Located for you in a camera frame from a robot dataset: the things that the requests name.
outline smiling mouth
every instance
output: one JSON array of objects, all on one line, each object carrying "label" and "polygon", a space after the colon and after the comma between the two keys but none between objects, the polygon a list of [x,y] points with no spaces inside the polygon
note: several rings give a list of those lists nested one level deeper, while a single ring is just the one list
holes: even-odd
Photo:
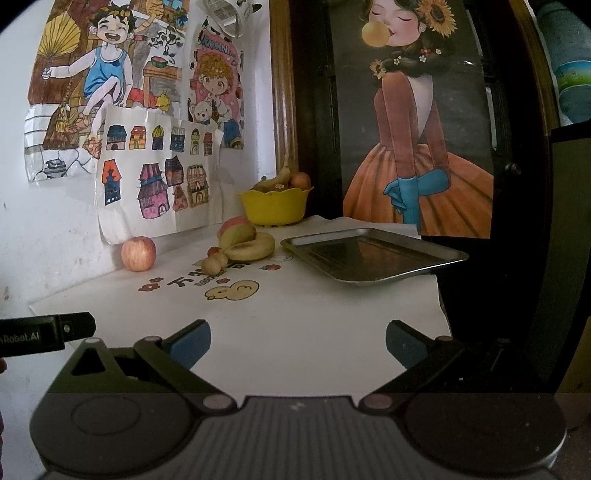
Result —
[{"label": "smiling mouth", "polygon": [[111,41],[119,41],[121,40],[121,35],[117,35],[115,33],[106,33],[105,37],[107,40],[111,40]]}]

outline orange skirt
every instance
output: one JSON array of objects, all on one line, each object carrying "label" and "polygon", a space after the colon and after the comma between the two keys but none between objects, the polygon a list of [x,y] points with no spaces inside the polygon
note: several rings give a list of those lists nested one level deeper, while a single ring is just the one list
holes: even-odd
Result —
[{"label": "orange skirt", "polygon": [[[421,197],[421,234],[489,238],[491,235],[493,177],[480,167],[447,154],[452,174],[450,187]],[[433,169],[427,145],[417,145],[417,175]],[[343,201],[345,216],[375,223],[402,223],[402,215],[384,195],[386,185],[396,180],[394,152],[378,144],[365,158]]]}]

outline black hair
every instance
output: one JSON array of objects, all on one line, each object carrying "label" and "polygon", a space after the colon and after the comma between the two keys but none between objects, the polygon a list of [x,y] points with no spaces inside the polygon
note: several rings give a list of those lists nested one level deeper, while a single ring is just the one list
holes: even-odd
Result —
[{"label": "black hair", "polygon": [[[419,0],[391,0],[400,8],[414,13],[420,22],[425,19],[418,13]],[[369,21],[374,0],[362,0],[361,19]],[[453,54],[453,47],[448,38],[444,38],[430,28],[422,32],[417,41],[403,47],[394,47],[394,51],[387,59],[381,61],[377,67],[385,72],[401,71],[410,77],[420,77],[422,74],[441,75],[449,69],[449,57]]]},{"label": "black hair", "polygon": [[135,30],[135,17],[129,5],[123,7],[111,5],[110,7],[99,8],[90,18],[90,23],[98,28],[99,22],[111,15],[120,20],[121,23],[127,23],[127,33],[132,33]]}]

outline blue water bottle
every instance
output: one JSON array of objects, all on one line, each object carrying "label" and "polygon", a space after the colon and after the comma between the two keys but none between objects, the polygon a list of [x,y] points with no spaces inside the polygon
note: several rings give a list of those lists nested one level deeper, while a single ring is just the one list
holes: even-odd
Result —
[{"label": "blue water bottle", "polygon": [[559,103],[573,122],[591,118],[591,29],[561,2],[530,0],[558,82]]}]

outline yellow fruit basket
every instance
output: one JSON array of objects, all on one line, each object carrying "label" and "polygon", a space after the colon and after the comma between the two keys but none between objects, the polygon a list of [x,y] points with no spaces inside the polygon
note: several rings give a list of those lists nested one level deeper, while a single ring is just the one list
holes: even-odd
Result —
[{"label": "yellow fruit basket", "polygon": [[239,193],[246,217],[256,225],[284,226],[304,218],[310,190],[288,189],[284,192],[248,190]]}]

